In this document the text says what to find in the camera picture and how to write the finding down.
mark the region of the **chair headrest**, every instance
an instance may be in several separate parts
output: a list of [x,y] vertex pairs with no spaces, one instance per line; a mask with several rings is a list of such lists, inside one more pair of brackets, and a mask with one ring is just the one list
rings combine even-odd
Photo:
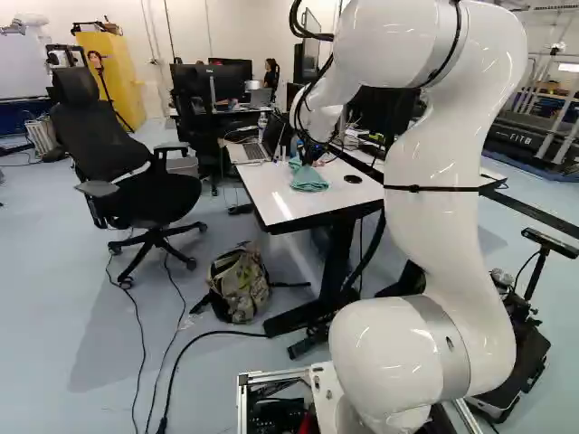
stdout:
[[86,107],[99,100],[99,86],[86,67],[52,70],[52,85],[65,105]]

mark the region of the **black monitor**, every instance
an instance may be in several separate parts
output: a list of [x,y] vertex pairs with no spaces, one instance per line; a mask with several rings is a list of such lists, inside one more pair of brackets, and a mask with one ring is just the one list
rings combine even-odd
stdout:
[[[302,25],[312,33],[321,33],[322,26],[313,13],[306,8],[302,15]],[[310,83],[318,76],[318,58],[320,41],[314,38],[304,39],[294,48],[293,81],[294,83]]]
[[[306,8],[304,12],[304,27],[308,32],[321,33],[322,26],[313,13]],[[301,63],[303,79],[305,81],[314,80],[318,76],[318,57],[320,41],[314,38],[304,39],[304,52]]]
[[215,101],[240,99],[245,92],[242,67],[239,65],[171,64],[174,89],[203,99],[211,99],[214,78]]
[[263,131],[262,145],[266,152],[273,156],[275,149],[280,143],[286,147],[286,154],[290,152],[290,142],[293,136],[293,128],[290,125],[290,115],[288,113],[270,113],[268,125]]
[[249,59],[225,59],[223,57],[210,57],[209,63],[221,63],[222,65],[238,65],[243,69],[243,80],[253,80],[253,62]]
[[352,121],[369,129],[370,133],[381,133],[394,140],[408,129],[413,109],[420,90],[388,89],[362,86],[348,103]]

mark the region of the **chair armrest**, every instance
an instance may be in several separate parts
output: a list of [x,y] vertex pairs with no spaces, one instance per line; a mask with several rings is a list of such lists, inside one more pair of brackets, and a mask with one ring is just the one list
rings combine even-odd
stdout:
[[82,184],[75,185],[74,188],[91,197],[105,197],[119,190],[118,185],[108,183],[107,181],[86,181]]
[[159,155],[163,156],[163,159],[166,159],[166,154],[169,151],[181,151],[181,155],[183,157],[187,156],[189,152],[189,145],[187,143],[177,144],[177,143],[167,143],[163,145],[157,145],[153,148],[153,154],[155,155],[155,159],[159,158]]

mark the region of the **laptop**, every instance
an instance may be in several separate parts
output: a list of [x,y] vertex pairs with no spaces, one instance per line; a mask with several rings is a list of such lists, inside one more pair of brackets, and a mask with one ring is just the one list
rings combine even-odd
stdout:
[[261,144],[258,143],[256,131],[256,137],[248,137],[237,143],[237,146],[229,145],[227,147],[232,163],[234,165],[247,165],[271,161],[276,155],[277,149],[282,144],[285,145],[285,140],[282,139],[290,137],[289,134],[286,134],[290,130],[291,128],[287,124],[270,115],[268,125],[263,131]]
[[250,90],[250,104],[251,108],[268,107],[271,104],[271,88],[262,88]]

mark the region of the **white desk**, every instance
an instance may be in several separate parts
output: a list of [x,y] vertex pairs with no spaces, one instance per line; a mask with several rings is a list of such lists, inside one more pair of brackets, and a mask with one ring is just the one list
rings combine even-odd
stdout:
[[[240,145],[231,142],[227,145],[228,149],[232,146]],[[295,227],[293,231],[300,231],[305,227],[299,221],[313,217],[321,219],[365,205],[371,205],[375,211],[384,200],[382,185],[340,159],[316,167],[329,183],[325,192],[317,193],[298,192],[290,187],[293,174],[287,162],[237,165],[237,170],[264,229],[270,233],[292,231],[288,230],[291,227]],[[350,184],[344,180],[345,175],[357,175],[362,183]]]
[[[235,151],[234,146],[241,146],[225,142],[231,153]],[[288,333],[333,312],[338,291],[346,280],[356,220],[384,207],[383,186],[340,159],[316,167],[329,183],[325,192],[317,193],[293,190],[290,187],[293,174],[286,162],[236,167],[261,227],[267,233],[277,235],[318,226],[330,228],[330,246],[318,300],[268,319],[263,323],[266,334],[273,337]],[[362,182],[348,183],[344,180],[346,175],[356,175]]]
[[[346,156],[350,156],[350,157],[354,158],[355,160],[359,161],[360,163],[364,163],[365,165],[371,165],[372,162],[374,161],[373,156],[370,156],[366,152],[363,152],[359,149],[353,149],[352,147],[357,146],[358,141],[365,143],[365,144],[368,144],[368,145],[371,145],[371,146],[376,146],[376,144],[357,138],[357,134],[358,134],[358,132],[353,130],[353,129],[349,129],[347,131],[346,144],[344,146],[343,152],[344,152],[344,154],[346,154]],[[339,155],[339,153],[342,152],[341,146],[333,145],[333,147],[334,147],[334,152],[336,152],[337,155]],[[374,169],[377,172],[383,174],[384,173],[384,161],[376,159],[375,163],[374,163]],[[480,168],[480,184],[479,184],[479,186],[492,184],[492,183],[495,183],[496,181],[504,182],[506,180],[507,180],[507,177],[498,173],[498,172],[493,172],[492,170],[485,169],[484,167]]]
[[[262,112],[270,112],[272,111],[271,107],[261,107],[261,108],[250,108],[245,104],[240,104],[238,107],[234,108],[233,110],[225,110],[225,111],[215,111],[214,115],[233,115],[239,113],[262,113]],[[177,113],[177,109],[174,107],[169,108],[169,117],[170,118],[178,118],[179,114]]]

